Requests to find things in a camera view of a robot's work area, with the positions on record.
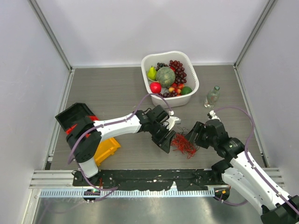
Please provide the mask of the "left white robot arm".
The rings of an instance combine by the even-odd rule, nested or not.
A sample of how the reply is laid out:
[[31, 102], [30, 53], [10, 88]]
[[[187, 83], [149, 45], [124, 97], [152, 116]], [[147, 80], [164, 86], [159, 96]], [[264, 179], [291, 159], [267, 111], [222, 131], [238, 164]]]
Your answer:
[[94, 155], [101, 142], [124, 134], [148, 132], [152, 141], [169, 153], [171, 140], [175, 135], [173, 127], [180, 121], [180, 118], [174, 116], [174, 111], [167, 112], [160, 105], [104, 121], [92, 120], [85, 116], [78, 120], [67, 134], [66, 141], [71, 147], [71, 158], [77, 162], [84, 182], [89, 186], [95, 186], [100, 175]]

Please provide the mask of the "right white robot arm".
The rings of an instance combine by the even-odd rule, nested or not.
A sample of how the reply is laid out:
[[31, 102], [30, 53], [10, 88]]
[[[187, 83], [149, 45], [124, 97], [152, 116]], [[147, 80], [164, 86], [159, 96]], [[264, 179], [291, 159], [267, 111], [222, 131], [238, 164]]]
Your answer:
[[299, 197], [275, 183], [218, 119], [196, 122], [186, 139], [199, 147], [212, 147], [223, 158], [212, 166], [212, 181], [235, 189], [257, 210], [264, 224], [298, 223]]

